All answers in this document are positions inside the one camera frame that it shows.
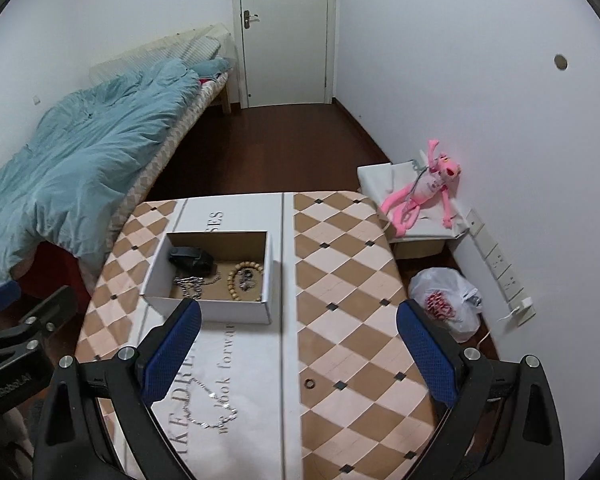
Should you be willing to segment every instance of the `wall outlet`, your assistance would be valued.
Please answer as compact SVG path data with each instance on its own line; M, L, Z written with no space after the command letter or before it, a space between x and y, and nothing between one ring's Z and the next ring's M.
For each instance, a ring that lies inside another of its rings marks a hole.
M511 266L498 278L498 284L507 301L513 300L523 289L522 282L520 282Z
M483 228L484 222L478 216L478 213L475 212L475 209L471 209L466 215L465 218L466 224L469 226L469 232L471 236L475 237L478 234L478 231Z
M527 321L529 321L533 316L536 315L536 309L534 308L534 306L530 306L529 308L522 310L524 308L524 306L522 305L522 302L528 298L529 295L526 293L525 289L523 288L517 295L515 298L513 298L513 300L511 300L511 302L509 303L509 309L513 312L516 308L520 308L521 312L518 312L513 319L516 320L518 326L521 326L523 324L525 324Z
M500 246L496 245L493 251L487 256L487 263L491 269L491 273L496 280L504 274L504 271L509 268L509 262L502 254Z
M496 246L495 240L491 237L485 226L478 231L478 234L475 235L474 240L483 258L489 256L491 251L493 251L494 247Z

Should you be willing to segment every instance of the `bed leg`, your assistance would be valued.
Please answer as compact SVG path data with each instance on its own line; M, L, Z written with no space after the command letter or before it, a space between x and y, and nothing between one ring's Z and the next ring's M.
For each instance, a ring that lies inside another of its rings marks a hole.
M231 115L231 101L229 101L229 89L226 85L220 91L220 101L222 103L222 114Z

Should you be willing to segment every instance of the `jewelry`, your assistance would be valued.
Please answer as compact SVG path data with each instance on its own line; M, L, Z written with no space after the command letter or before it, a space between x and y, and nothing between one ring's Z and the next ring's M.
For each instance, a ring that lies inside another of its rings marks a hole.
M242 262L235 266L235 269L229 272L229 276L226 279L227 287L229 288L229 294L231 295L234 301L242 301L238 296L238 293L235 291L235 277L236 275L240 277L240 290L243 292L247 292L252 288L255 288L256 282L253 279L253 271L257 270L260 275L263 274L263 267L256 262ZM256 301L262 301L262 296L259 296Z
M174 278L173 283L181 288L185 298L199 300L202 297L202 287L216 283L219 280L220 273L218 272L209 282L205 282L204 278L191 276L190 278Z
M203 383L201 383L195 377L190 378L189 383L195 383L198 386L200 386L200 388L202 388L203 390L205 390L206 393L207 393L207 395L209 397L211 397L213 400L220 400L217 394L213 393L213 391L210 388L208 388L207 386L205 386ZM228 412L231 412L231 415L229 415L229 416L221 416L220 417L220 421L216 422L215 424L209 424L208 422L200 422L199 420L196 420L195 418L191 418L191 411L189 409L189 403L188 402L183 406L182 409L183 409L184 414L187 417L187 420L189 422L192 422L193 424L195 424L197 426L200 426L201 428L204 428L205 430L207 428L209 428L210 430L216 430L217 428L224 428L224 425L226 423L231 422L232 420L235 420L235 418L238 416L238 410L236 410L228 402L222 403L221 406L222 406L222 408L224 408Z

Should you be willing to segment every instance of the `silver necklace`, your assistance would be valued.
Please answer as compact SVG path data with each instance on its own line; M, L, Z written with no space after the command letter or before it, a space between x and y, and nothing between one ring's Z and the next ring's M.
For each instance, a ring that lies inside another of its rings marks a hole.
M206 282L204 278L191 276L190 278L174 278L173 283L181 288L185 298L199 300L202 297L202 287L205 285L212 285L219 280L220 273L218 272L209 282Z
M213 400L220 400L219 397L218 397L218 395L216 395L215 393L213 393L213 391L210 388L208 388L207 386L205 386L203 383L201 383L195 377L190 378L189 381L197 384L198 386L200 386L200 388L202 388L203 390L205 390L206 393L207 393L207 395L209 397L211 397ZM231 412L231 415L229 415L229 416L221 416L220 417L220 421L216 422L215 424L209 424L208 422L200 422L199 420L196 420L195 418L192 418L188 402L184 405L183 411L184 411L184 414L187 417L187 420L189 422L192 422L193 424L195 424L197 426L200 426L201 428L204 428L204 429L216 430L218 428L224 428L224 425L226 423L228 423L228 422L230 422L232 420L235 420L235 418L238 416L238 410L236 410L228 402L222 403L221 407L224 408L225 410L227 410L228 412Z

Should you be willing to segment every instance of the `checkered tablecloth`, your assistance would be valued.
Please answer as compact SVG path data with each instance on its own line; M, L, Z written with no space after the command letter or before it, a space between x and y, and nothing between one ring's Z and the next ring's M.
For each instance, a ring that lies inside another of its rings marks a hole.
M176 200L144 202L129 217L102 269L84 317L75 349L78 361L107 359L128 342L140 286L176 204ZM100 406L113 437L113 405L101 399Z
M401 480L434 415L376 210L344 191L297 193L294 209L304 480Z

